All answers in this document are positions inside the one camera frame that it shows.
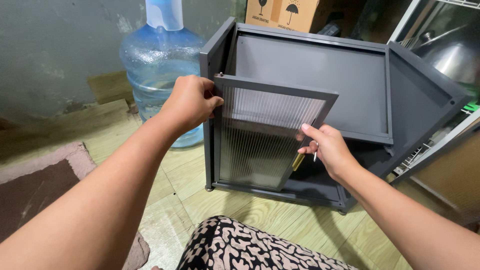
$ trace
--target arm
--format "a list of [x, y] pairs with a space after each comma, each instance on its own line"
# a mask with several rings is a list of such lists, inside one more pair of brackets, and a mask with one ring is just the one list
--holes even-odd
[[120, 148], [0, 244], [0, 269], [121, 269], [168, 148], [223, 103], [213, 82], [179, 77], [170, 98]]
[[480, 235], [422, 206], [362, 168], [340, 132], [324, 124], [303, 124], [312, 141], [299, 153], [313, 153], [328, 174], [365, 208], [413, 269], [475, 269], [480, 265]]

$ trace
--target umbrella symbol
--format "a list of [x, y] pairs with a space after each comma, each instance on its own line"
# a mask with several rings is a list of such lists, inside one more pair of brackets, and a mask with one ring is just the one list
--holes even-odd
[[261, 8], [260, 8], [260, 14], [261, 16], [263, 16], [262, 14], [262, 9], [264, 8], [264, 6], [267, 4], [267, 0], [258, 0], [258, 3], [260, 4]]
[[292, 14], [293, 13], [298, 14], [299, 9], [297, 8], [297, 6], [295, 4], [290, 4], [290, 5], [287, 6], [287, 11], [290, 11], [290, 20], [287, 23], [289, 25], [290, 21], [292, 20]]

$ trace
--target brown rug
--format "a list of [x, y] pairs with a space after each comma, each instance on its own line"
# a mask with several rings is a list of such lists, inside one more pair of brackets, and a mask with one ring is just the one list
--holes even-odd
[[[0, 243], [96, 168], [82, 142], [0, 171]], [[144, 265], [150, 248], [137, 232], [124, 270]]]

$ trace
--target hand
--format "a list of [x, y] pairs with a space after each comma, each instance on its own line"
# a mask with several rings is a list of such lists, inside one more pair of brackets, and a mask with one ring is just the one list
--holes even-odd
[[223, 104], [212, 94], [214, 83], [207, 78], [189, 75], [178, 77], [172, 94], [163, 104], [161, 114], [178, 123], [181, 134], [213, 118], [213, 109]]
[[302, 131], [312, 138], [309, 146], [298, 150], [300, 154], [312, 154], [317, 152], [317, 157], [324, 163], [330, 177], [338, 181], [344, 172], [360, 167], [360, 164], [352, 156], [341, 133], [335, 128], [323, 124], [319, 129], [303, 124]]

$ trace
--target blue plastic water bottle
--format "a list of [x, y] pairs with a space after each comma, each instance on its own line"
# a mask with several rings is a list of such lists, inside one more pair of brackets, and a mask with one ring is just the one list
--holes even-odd
[[[156, 115], [179, 76], [200, 76], [199, 54], [205, 40], [183, 27], [181, 0], [146, 0], [147, 24], [127, 35], [120, 58], [143, 122]], [[203, 139], [203, 126], [180, 136], [172, 147]]]

